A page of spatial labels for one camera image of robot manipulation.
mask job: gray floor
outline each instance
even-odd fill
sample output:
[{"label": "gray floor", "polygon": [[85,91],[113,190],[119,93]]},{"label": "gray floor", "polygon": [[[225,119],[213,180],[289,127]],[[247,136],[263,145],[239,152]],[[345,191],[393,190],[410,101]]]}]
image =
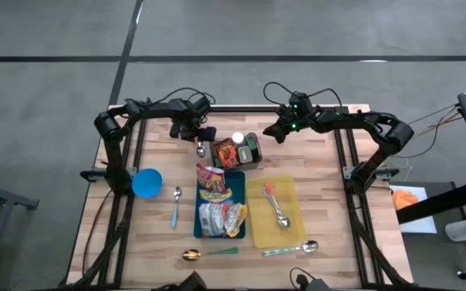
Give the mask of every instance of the gray floor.
[{"label": "gray floor", "polygon": [[[120,55],[134,3],[0,0],[0,56]],[[131,54],[466,55],[466,1],[146,0]],[[34,213],[13,214],[0,251],[0,290],[51,288],[65,275],[87,190],[78,173],[95,157],[92,121],[108,104],[117,67],[0,63],[0,187],[40,199]],[[466,92],[466,62],[129,64],[120,100],[194,86],[219,103],[265,103],[268,81],[305,92],[330,86],[344,103],[413,120],[456,103]],[[288,99],[276,88],[269,93]],[[415,138],[403,154],[424,150],[431,138]],[[409,161],[407,180],[466,183],[465,140],[462,120],[443,126],[434,148]],[[451,219],[437,219],[438,226]],[[464,255],[430,237],[405,241],[417,283],[454,286]]]}]

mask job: yellow plastic tray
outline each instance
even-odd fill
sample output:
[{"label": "yellow plastic tray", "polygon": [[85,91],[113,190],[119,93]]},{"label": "yellow plastic tray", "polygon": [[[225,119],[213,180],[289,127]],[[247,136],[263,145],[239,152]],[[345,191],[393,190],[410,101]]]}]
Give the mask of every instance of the yellow plastic tray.
[{"label": "yellow plastic tray", "polygon": [[[274,198],[280,210],[290,219],[289,229],[283,229],[277,224],[273,206],[262,193],[266,182],[273,186]],[[284,247],[300,244],[305,240],[307,234],[291,175],[248,180],[246,198],[256,247]]]}]

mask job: wooden table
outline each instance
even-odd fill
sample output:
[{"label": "wooden table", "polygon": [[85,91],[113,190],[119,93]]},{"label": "wooden table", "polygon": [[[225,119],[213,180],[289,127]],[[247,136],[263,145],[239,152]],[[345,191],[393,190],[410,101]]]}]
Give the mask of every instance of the wooden table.
[{"label": "wooden table", "polygon": [[[369,111],[368,105],[348,107],[351,112],[358,109]],[[258,169],[245,172],[246,179],[293,175],[307,237],[319,243],[319,251],[312,255],[294,252],[262,257],[261,250],[253,246],[249,219],[244,239],[194,238],[195,164],[202,160],[195,154],[194,144],[169,137],[169,119],[148,120],[140,168],[158,170],[163,176],[163,190],[152,199],[136,198],[122,287],[150,288],[169,283],[179,284],[195,270],[208,288],[292,288],[289,281],[292,267],[309,271],[315,277],[324,279],[332,288],[360,287],[333,132],[318,134],[307,129],[290,134],[285,143],[279,145],[272,137],[262,135],[263,129],[276,119],[274,113],[210,113],[207,124],[217,127],[217,140],[230,137],[234,132],[254,132],[258,135],[264,160]],[[376,151],[377,145],[362,130],[355,130],[354,135],[359,157],[364,161]],[[130,161],[133,160],[135,144],[133,140]],[[347,160],[350,160],[346,139],[344,145]],[[95,165],[104,167],[102,161],[105,160],[103,144],[100,143]],[[184,194],[180,200],[177,227],[173,230],[170,222],[175,186],[181,186]],[[89,187],[68,282],[75,282],[82,275],[82,256],[88,232],[108,190],[103,181],[92,183]],[[379,248],[396,270],[406,280],[412,281],[389,191],[372,188],[367,196]],[[104,245],[111,201],[107,200],[95,228],[86,268]],[[186,262],[180,257],[189,248],[215,251],[228,247],[238,247],[240,253],[203,257],[198,262]],[[365,260],[372,277],[369,252],[366,249]],[[116,252],[111,258],[109,280],[114,273],[115,261]]]}]

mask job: gold spoon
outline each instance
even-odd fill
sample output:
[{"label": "gold spoon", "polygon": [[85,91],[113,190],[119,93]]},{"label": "gold spoon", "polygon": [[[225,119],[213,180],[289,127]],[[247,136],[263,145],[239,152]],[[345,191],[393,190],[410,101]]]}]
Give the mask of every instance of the gold spoon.
[{"label": "gold spoon", "polygon": [[221,250],[221,251],[211,251],[209,253],[202,254],[196,249],[189,249],[184,251],[183,259],[187,261],[194,261],[200,259],[203,255],[220,255],[220,254],[238,254],[239,248],[232,247],[230,249]]}]

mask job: metal spoon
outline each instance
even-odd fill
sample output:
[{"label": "metal spoon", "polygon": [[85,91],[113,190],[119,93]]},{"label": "metal spoon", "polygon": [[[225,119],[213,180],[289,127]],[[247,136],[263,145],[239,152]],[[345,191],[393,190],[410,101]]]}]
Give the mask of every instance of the metal spoon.
[{"label": "metal spoon", "polygon": [[183,195],[183,192],[181,191],[181,188],[179,186],[176,187],[176,190],[174,191],[174,196],[176,197],[176,203],[174,204],[174,211],[172,213],[172,228],[176,228],[177,224],[177,209],[179,206],[179,199]]},{"label": "metal spoon", "polygon": [[204,158],[204,156],[206,155],[206,149],[200,141],[197,143],[197,155],[199,156],[199,158]]},{"label": "metal spoon", "polygon": [[278,203],[274,198],[273,190],[271,189],[269,183],[265,184],[265,187],[262,188],[262,192],[273,206],[274,211],[276,211],[276,222],[278,223],[278,225],[283,228],[290,228],[290,219],[287,216],[283,215],[282,211],[278,207]]},{"label": "metal spoon", "polygon": [[211,251],[205,254],[201,254],[201,252],[199,252],[196,249],[189,249],[187,251],[184,251],[183,259],[187,261],[194,261],[194,260],[200,259],[203,255],[238,254],[238,253],[239,253],[238,247],[232,247],[230,249],[221,250],[221,251]]},{"label": "metal spoon", "polygon": [[279,255],[291,251],[297,251],[297,250],[302,250],[305,254],[310,254],[314,251],[317,251],[319,248],[317,241],[305,241],[301,244],[299,247],[289,247],[289,248],[284,248],[284,249],[279,249],[279,250],[272,250],[272,251],[264,251],[262,252],[262,256],[268,256],[268,255]]}]

